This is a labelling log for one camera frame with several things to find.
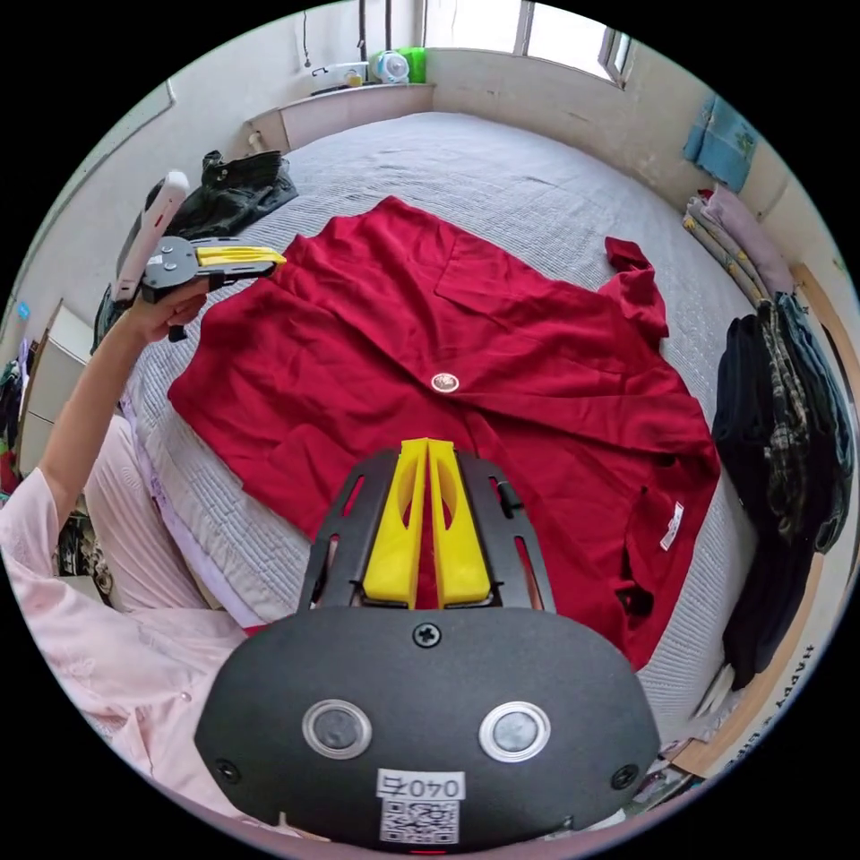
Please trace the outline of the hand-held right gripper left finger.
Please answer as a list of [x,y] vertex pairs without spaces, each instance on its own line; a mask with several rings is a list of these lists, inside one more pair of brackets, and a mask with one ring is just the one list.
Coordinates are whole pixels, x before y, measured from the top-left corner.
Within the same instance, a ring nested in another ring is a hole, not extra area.
[[400,445],[363,579],[372,603],[416,607],[427,455],[426,438]]

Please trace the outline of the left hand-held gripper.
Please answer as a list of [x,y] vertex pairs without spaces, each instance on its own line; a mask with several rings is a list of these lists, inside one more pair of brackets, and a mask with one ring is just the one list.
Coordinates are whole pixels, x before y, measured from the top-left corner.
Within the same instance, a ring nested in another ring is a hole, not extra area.
[[267,277],[283,260],[273,249],[244,245],[239,238],[168,236],[147,261],[139,294],[155,303],[199,278],[208,280],[209,291],[214,292],[240,280]]

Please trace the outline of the person's left hand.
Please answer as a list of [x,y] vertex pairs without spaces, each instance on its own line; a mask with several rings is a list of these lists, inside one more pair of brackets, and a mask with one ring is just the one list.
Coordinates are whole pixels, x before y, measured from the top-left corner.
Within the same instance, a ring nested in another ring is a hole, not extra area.
[[192,323],[205,307],[209,294],[208,280],[194,279],[158,302],[135,298],[125,313],[128,331],[144,345],[163,340],[173,327]]

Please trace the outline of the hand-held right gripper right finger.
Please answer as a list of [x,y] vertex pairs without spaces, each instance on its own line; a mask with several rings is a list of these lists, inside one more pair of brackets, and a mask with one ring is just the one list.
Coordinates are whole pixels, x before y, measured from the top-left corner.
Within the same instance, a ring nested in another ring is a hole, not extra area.
[[457,452],[450,442],[430,439],[427,455],[438,606],[480,604],[490,579]]

